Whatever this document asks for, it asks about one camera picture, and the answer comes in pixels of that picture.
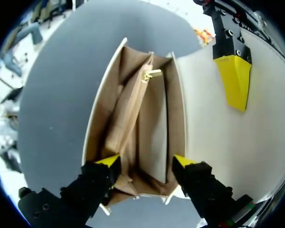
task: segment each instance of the white floor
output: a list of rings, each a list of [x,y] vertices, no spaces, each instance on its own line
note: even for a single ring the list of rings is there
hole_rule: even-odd
[[[40,32],[42,34],[42,37],[44,39],[44,44],[46,44],[46,41],[51,37],[51,35],[56,31],[56,29],[64,22],[65,19],[63,19],[62,16],[55,17],[54,20],[51,22],[51,27],[48,29],[48,22],[45,22],[40,26]],[[22,67],[23,70],[23,76],[22,78],[19,78],[18,76],[11,77],[12,72],[7,70],[4,67],[4,64],[0,60],[0,77],[6,81],[8,84],[16,87],[21,87],[25,84],[29,72],[34,65],[35,60],[38,57],[39,52],[36,52],[34,50],[32,40],[30,36],[27,36],[24,38],[19,45],[15,48],[14,55],[15,57],[20,60],[24,57],[24,54],[27,53],[28,62],[25,63]],[[4,85],[0,81],[0,101],[11,91],[10,88],[8,88],[6,85]],[[3,114],[4,107],[0,105],[0,115]],[[0,146],[5,143],[7,140],[7,136],[3,133],[0,134]],[[8,170],[6,168],[6,165],[2,158],[0,157],[0,178],[2,182],[2,187],[6,191],[7,195],[11,198],[11,200],[14,202],[15,205],[17,205],[19,201],[18,197],[18,189],[27,186],[27,183],[25,181],[25,177],[23,174],[20,174],[15,171]]]
[[[203,10],[201,6],[196,5],[192,0],[143,0],[146,2],[150,2],[151,4],[159,5],[169,11],[174,12],[175,14],[179,15],[180,17],[187,20],[192,29],[198,30],[208,30],[213,36],[215,35],[213,24],[211,18],[203,15]],[[62,16],[55,17],[51,23],[51,28],[48,29],[48,22],[40,26],[41,34],[44,38],[44,44],[50,38],[50,36],[56,31],[56,29],[64,22]],[[15,57],[18,60],[23,59],[24,54],[27,53],[28,62],[24,64],[22,67],[23,69],[23,77],[19,78],[14,76],[13,78],[12,73],[7,70],[0,61],[0,77],[6,81],[8,84],[16,87],[21,87],[25,84],[29,72],[38,57],[38,52],[34,51],[31,37],[27,36],[23,39],[20,44],[15,49]],[[11,91],[6,85],[0,82],[0,101]],[[3,114],[4,108],[0,105],[0,115]],[[6,140],[6,136],[0,135],[0,144]],[[24,175],[19,174],[14,171],[10,171],[6,168],[5,163],[0,158],[0,177],[2,181],[3,188],[5,189],[6,193],[10,196],[12,201],[17,204],[18,198],[18,189],[24,186],[27,186]]]

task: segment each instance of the beige lining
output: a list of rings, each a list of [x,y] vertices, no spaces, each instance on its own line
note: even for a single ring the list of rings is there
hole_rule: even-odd
[[[117,192],[113,193],[108,205],[118,203],[137,194],[169,195],[177,186],[171,170],[172,157],[174,154],[185,155],[183,100],[175,60],[154,55],[153,66],[148,65],[152,56],[151,53],[138,52],[125,47],[125,43],[126,39],[123,40],[110,61],[99,87],[86,132],[83,154],[83,163],[85,161],[97,161],[117,152],[121,154],[123,176],[119,178],[115,188],[124,191],[126,194],[116,190]],[[130,103],[130,106],[121,104],[123,99],[129,101],[130,98],[133,98],[133,89],[131,88],[138,81],[141,71],[158,68],[162,69],[164,74],[162,89],[165,88],[165,91],[162,93],[166,96],[167,125],[162,126],[166,128],[168,134],[166,138],[167,149],[163,156],[161,152],[161,160],[167,160],[167,167],[163,166],[164,173],[166,173],[166,183],[152,178],[139,169],[136,153],[139,145],[142,145],[143,142],[137,141],[140,138],[137,135],[140,132],[139,126],[135,127],[137,114],[132,113],[133,118],[131,118],[131,115],[127,115],[128,113],[125,112],[125,110],[140,109],[139,103],[143,102],[141,98],[144,97],[145,91],[141,87],[137,87],[139,89],[136,88],[134,92],[140,91],[140,93],[136,99],[133,99],[135,102],[124,102],[124,104]],[[124,132],[124,129],[127,129],[125,138],[118,139],[121,137],[119,132]]]

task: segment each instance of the zipper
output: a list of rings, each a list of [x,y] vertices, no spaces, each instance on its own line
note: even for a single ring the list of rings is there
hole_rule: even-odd
[[[145,71],[142,75],[142,82],[143,83],[148,83],[150,78],[153,77],[160,77],[163,76],[162,70],[158,69],[158,70],[148,70]]]

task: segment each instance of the robotic arm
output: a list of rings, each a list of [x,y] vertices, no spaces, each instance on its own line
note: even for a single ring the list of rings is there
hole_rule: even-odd
[[[207,221],[206,227],[239,227],[255,212],[252,199],[248,195],[232,199],[232,188],[216,180],[211,169],[205,162],[196,164],[177,155],[173,158],[173,173]],[[19,209],[32,227],[88,227],[85,224],[99,204],[110,198],[110,190],[121,172],[120,157],[87,162],[81,170],[74,182],[61,188],[61,198],[46,189],[40,193],[28,188],[19,190]]]

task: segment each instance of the gold zipper pull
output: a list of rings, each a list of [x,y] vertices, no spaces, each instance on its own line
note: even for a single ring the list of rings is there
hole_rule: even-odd
[[[158,70],[148,70],[145,71],[143,76],[142,76],[142,82],[143,83],[148,83],[150,78],[153,77],[160,77],[163,76],[162,70],[158,69]]]

